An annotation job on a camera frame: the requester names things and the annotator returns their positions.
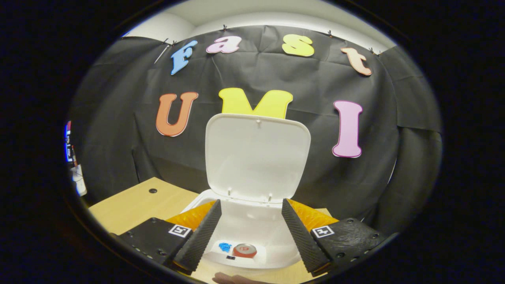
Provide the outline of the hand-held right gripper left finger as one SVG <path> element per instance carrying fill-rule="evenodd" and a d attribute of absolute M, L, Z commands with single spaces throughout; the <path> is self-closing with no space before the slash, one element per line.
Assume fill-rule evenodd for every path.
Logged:
<path fill-rule="evenodd" d="M 221 218 L 221 201 L 211 201 L 169 220 L 148 218 L 118 235 L 122 244 L 164 267 L 191 275 Z"/>

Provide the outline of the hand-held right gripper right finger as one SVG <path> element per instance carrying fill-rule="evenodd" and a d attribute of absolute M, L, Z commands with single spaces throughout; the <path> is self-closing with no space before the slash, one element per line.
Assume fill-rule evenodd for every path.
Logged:
<path fill-rule="evenodd" d="M 282 216 L 313 277 L 343 273 L 389 244 L 390 237 L 355 218 L 338 220 L 285 198 Z"/>

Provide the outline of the red pop can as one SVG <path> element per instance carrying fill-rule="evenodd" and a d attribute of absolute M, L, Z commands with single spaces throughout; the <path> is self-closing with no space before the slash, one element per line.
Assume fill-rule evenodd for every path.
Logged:
<path fill-rule="evenodd" d="M 252 244 L 238 244 L 233 247 L 232 255 L 241 258 L 254 258 L 258 250 Z"/>

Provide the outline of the white desktop garbage bin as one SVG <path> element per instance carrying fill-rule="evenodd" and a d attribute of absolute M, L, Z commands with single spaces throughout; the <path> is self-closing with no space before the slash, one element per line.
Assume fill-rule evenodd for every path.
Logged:
<path fill-rule="evenodd" d="M 303 176 L 310 150 L 308 128 L 297 121 L 217 114 L 207 123 L 204 161 L 209 188 L 185 210 L 219 199 L 222 215 L 203 259 L 245 269 L 279 269 L 301 261 L 281 213 Z M 232 244 L 229 253 L 219 243 Z M 232 255 L 252 244 L 254 258 Z"/>

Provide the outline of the wooden desktop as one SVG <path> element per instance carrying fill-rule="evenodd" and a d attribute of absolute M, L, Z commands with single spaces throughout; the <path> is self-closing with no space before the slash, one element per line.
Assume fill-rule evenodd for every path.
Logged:
<path fill-rule="evenodd" d="M 173 217 L 182 212 L 195 198 L 197 193 L 154 177 L 91 206 L 90 212 L 105 230 L 122 234 L 150 217 L 164 220 Z M 302 261 L 280 269 L 242 269 L 205 259 L 200 261 L 191 277 L 217 284 L 216 273 L 240 275 L 274 284 L 299 284 L 314 279 Z"/>

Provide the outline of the black backdrop cloth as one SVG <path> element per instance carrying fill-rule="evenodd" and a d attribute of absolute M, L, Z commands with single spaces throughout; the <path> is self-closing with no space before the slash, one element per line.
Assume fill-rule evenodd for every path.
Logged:
<path fill-rule="evenodd" d="M 96 203 L 152 177 L 201 193 L 208 120 L 224 88 L 252 106 L 290 92 L 286 118 L 308 128 L 308 162 L 294 199 L 404 230 L 430 195 L 442 155 L 440 109 L 399 46 L 380 54 L 287 26 L 200 34 L 174 47 L 129 37 L 91 66 L 69 110 L 71 142 Z"/>

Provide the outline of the white side table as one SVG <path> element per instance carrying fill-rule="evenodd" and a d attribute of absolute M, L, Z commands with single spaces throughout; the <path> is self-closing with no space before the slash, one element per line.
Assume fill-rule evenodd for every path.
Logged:
<path fill-rule="evenodd" d="M 82 174 L 81 165 L 74 166 L 71 168 L 72 181 L 75 183 L 75 188 L 79 196 L 84 196 L 87 194 L 87 188 L 84 182 L 84 176 Z"/>

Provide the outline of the computer monitor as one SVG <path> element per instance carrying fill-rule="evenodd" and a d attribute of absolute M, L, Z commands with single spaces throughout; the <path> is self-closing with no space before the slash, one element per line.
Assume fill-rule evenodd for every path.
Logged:
<path fill-rule="evenodd" d="M 71 143 L 71 121 L 68 121 L 64 128 L 65 131 L 65 157 L 69 164 L 74 164 L 74 149 Z"/>

